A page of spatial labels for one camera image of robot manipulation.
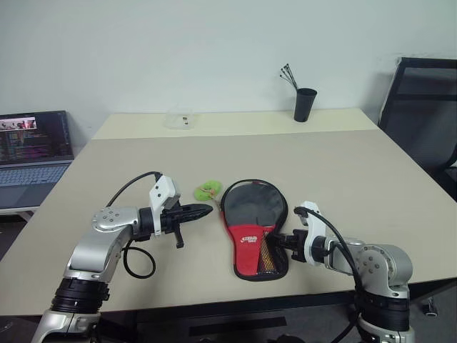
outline laptop screen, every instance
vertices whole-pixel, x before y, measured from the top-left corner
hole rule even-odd
[[[65,111],[0,116],[0,165],[72,159]]]

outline small green object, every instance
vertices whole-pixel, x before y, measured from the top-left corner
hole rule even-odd
[[[210,180],[195,189],[194,197],[200,202],[207,202],[208,200],[213,199],[221,189],[221,182]]]

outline chair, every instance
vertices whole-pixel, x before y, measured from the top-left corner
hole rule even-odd
[[[403,57],[378,125],[457,201],[457,60]]]

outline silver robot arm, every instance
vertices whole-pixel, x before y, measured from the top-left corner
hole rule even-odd
[[[341,248],[338,237],[326,236],[326,224],[318,218],[321,213],[317,204],[304,202],[295,213],[308,230],[294,230],[293,236],[272,237],[274,244],[292,250],[292,259],[296,261],[322,264],[335,272],[353,275],[343,249],[336,249],[337,245]],[[409,326],[408,289],[413,265],[408,255],[394,245],[343,240],[361,280],[361,289],[356,290],[356,306],[360,312],[357,329],[363,342],[414,343],[414,330]]]
[[[76,245],[66,265],[56,295],[39,322],[32,343],[42,343],[50,334],[88,337],[99,322],[99,309],[109,298],[111,281],[123,247],[131,240],[143,241],[163,232],[176,235],[176,246],[184,245],[182,222],[204,217],[212,207],[179,204],[179,191],[169,177],[162,176],[151,190],[150,207],[106,207],[96,213],[89,230]]]

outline black cup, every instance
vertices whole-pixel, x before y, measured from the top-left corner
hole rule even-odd
[[[295,114],[293,118],[296,121],[304,122],[308,120],[309,112],[313,106],[314,98],[316,98],[317,91],[311,88],[297,89],[297,100],[295,103]]]

